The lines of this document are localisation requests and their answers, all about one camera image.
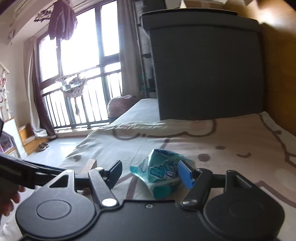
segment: shoe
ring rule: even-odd
[[[46,142],[42,142],[41,144],[42,144],[43,146],[45,146],[45,148],[48,148],[48,147],[49,147],[49,144],[46,143]]]
[[[46,147],[43,144],[39,144],[36,151],[44,151]]]

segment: hanging clothes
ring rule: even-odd
[[[51,40],[61,38],[69,40],[77,25],[77,18],[71,7],[70,0],[58,0],[54,3],[49,21],[49,37]]]

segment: patterned bedsheet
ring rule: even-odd
[[[119,201],[152,199],[145,185],[129,172],[129,166],[140,164],[153,148],[180,153],[194,160],[196,168],[216,174],[233,169],[283,206],[286,218],[278,239],[292,241],[296,237],[295,147],[296,137],[276,125],[266,112],[205,121],[130,122],[93,131],[59,167],[79,173],[121,160],[123,173],[112,190]],[[185,194],[181,187],[171,198],[180,199]],[[3,240],[12,240],[12,225],[2,231]]]

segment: curtain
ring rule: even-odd
[[[37,53],[36,40],[34,38],[27,40],[24,43],[24,72],[30,108],[30,123],[36,137],[56,138],[40,92]]]
[[[132,0],[117,0],[118,35],[123,95],[142,97],[141,63]]]

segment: plastic bag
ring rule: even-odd
[[[194,167],[192,160],[178,153],[153,149],[139,166],[130,166],[130,171],[147,185],[154,198],[162,199],[176,191],[181,183],[178,175],[180,160]]]

